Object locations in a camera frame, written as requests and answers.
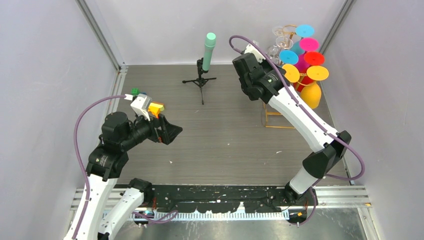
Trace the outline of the blue wine glass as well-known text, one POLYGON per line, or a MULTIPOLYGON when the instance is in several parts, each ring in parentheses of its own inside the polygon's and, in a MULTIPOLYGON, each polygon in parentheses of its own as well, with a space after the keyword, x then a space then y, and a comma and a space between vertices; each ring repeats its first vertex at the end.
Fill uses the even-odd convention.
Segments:
POLYGON ((283 64, 295 65, 299 61, 299 56, 292 50, 282 50, 279 53, 279 59, 283 64))

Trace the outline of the magenta wine glass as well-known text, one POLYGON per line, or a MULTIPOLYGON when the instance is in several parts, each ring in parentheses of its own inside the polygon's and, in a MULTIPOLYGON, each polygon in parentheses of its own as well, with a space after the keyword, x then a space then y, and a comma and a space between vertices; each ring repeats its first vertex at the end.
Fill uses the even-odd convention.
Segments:
POLYGON ((298 62, 294 66, 300 72, 303 72, 310 66, 305 60, 306 53, 317 50, 319 46, 320 43, 312 37, 305 37, 293 44, 291 50, 298 56, 298 62))

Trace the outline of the cyan wine glass back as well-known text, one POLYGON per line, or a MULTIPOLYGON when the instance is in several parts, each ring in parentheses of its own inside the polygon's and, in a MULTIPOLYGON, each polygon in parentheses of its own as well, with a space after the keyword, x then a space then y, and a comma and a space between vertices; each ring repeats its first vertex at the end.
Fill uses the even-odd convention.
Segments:
POLYGON ((311 25, 301 24, 299 26, 296 26, 294 28, 294 35, 292 39, 293 45, 290 50, 296 53, 297 55, 303 54, 305 50, 300 47, 300 41, 304 38, 309 38, 313 36, 314 33, 315 29, 311 25))

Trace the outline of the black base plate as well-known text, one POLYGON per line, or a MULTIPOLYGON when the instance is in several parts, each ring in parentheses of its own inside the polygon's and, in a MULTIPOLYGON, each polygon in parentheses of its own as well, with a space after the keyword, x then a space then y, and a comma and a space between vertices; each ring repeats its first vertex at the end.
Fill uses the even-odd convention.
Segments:
POLYGON ((283 187, 266 185, 153 185, 142 207, 162 213, 224 214, 243 209, 245 213, 279 213, 289 207, 305 210, 314 205, 315 194, 306 192, 289 199, 283 187))

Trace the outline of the mint green microphone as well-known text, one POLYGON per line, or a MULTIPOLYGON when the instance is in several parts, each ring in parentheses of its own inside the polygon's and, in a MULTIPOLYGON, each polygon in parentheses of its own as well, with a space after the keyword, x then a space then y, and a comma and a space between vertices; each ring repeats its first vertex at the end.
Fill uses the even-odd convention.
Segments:
POLYGON ((208 72, 211 65, 213 50, 216 46, 216 35, 213 32, 208 32, 204 40, 204 54, 202 61, 202 71, 208 72))

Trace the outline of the green toy block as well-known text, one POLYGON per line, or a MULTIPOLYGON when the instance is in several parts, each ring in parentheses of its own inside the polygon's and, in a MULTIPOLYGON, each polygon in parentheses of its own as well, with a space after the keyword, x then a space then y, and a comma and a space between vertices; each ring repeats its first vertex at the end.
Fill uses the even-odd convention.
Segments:
POLYGON ((136 87, 133 87, 132 89, 131 89, 131 95, 133 95, 133 96, 137 96, 139 93, 140 93, 140 90, 138 89, 138 88, 136 88, 136 87))

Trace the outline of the aluminium frame rail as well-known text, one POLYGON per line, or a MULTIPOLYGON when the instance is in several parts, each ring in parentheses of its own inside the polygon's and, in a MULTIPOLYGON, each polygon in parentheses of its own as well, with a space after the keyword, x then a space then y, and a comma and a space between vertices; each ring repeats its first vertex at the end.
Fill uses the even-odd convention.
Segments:
MULTIPOLYGON (((107 200, 103 215, 118 203, 127 187, 113 188, 107 200)), ((362 186, 318 186, 311 192, 315 200, 313 206, 307 206, 304 210, 299 207, 289 207, 282 212, 246 213, 238 209, 234 213, 179 213, 177 210, 159 212, 153 207, 137 207, 130 216, 135 220, 148 217, 156 221, 243 221, 243 220, 285 220, 291 224, 298 224, 308 219, 311 213, 319 209, 360 209, 372 206, 368 194, 362 186)))

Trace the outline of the clear wine glass front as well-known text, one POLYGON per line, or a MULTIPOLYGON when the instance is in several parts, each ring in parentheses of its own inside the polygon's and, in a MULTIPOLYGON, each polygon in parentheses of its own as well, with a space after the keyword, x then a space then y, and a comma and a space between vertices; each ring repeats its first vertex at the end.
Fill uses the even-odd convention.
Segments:
POLYGON ((267 55, 274 63, 280 61, 280 52, 283 50, 290 50, 293 47, 293 41, 286 36, 278 36, 273 45, 267 49, 267 55))

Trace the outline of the clear wine glass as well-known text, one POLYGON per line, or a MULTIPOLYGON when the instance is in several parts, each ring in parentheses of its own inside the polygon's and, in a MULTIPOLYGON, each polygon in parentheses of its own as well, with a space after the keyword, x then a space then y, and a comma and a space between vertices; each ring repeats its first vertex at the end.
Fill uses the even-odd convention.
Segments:
POLYGON ((280 52, 283 50, 290 50, 293 47, 293 41, 286 36, 278 36, 273 45, 267 49, 267 55, 274 63, 280 61, 280 52))
POLYGON ((290 33, 285 26, 275 26, 271 32, 277 37, 284 37, 290 33))

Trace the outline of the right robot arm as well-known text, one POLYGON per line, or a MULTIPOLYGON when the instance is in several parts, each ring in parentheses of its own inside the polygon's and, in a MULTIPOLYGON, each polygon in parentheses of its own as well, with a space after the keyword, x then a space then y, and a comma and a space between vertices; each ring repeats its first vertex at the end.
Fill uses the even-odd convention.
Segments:
POLYGON ((253 53, 245 53, 232 64, 242 92, 251 101, 262 100, 282 114, 312 150, 284 187, 285 200, 299 205, 306 197, 305 192, 341 160, 352 137, 346 130, 339 132, 329 126, 310 109, 285 77, 286 71, 273 62, 258 62, 253 53))

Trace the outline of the red wine glass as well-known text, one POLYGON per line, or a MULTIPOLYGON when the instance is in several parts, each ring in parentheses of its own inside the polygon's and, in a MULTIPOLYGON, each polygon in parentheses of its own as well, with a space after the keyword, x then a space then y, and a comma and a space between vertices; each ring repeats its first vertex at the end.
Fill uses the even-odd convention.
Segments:
MULTIPOLYGON (((325 57, 316 51, 309 51, 298 56, 298 62, 294 65, 301 74, 305 74, 311 66, 321 66, 325 62, 325 57)), ((294 88, 298 92, 302 92, 303 88, 314 82, 307 75, 301 76, 299 81, 294 84, 294 88)))

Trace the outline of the orange wine glass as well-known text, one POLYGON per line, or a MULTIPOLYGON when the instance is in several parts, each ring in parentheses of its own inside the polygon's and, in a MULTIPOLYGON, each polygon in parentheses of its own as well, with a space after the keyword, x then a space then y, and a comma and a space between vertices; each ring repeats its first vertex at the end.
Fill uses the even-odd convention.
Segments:
POLYGON ((318 82, 326 80, 329 75, 328 69, 320 65, 310 66, 306 70, 306 76, 310 78, 312 82, 304 86, 300 92, 300 97, 311 109, 317 108, 321 101, 322 91, 318 82))
POLYGON ((283 70, 285 70, 285 78, 294 86, 294 89, 298 92, 301 92, 304 87, 311 86, 314 81, 310 80, 307 83, 304 83, 305 77, 307 77, 307 74, 305 72, 299 72, 297 67, 295 67, 292 64, 284 64, 281 67, 283 70))

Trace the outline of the clear wine glass back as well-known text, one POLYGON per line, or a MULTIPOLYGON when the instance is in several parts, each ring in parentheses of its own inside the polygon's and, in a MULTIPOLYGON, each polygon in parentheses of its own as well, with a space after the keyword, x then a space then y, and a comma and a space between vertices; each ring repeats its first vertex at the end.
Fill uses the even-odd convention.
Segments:
POLYGON ((290 33, 285 26, 275 26, 271 32, 277 37, 284 37, 290 33))

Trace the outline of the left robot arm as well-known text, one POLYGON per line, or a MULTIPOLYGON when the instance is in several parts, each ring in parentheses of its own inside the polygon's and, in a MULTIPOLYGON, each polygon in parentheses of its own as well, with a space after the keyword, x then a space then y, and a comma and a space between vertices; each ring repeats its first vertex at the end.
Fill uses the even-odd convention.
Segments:
POLYGON ((103 215, 129 160, 128 151, 145 140, 169 145, 182 131, 182 127, 169 123, 163 114, 150 120, 139 116, 135 121, 120 111, 107 115, 101 127, 100 143, 88 157, 85 169, 88 185, 65 239, 113 240, 132 212, 139 206, 148 207, 154 199, 152 183, 134 178, 118 203, 103 215))

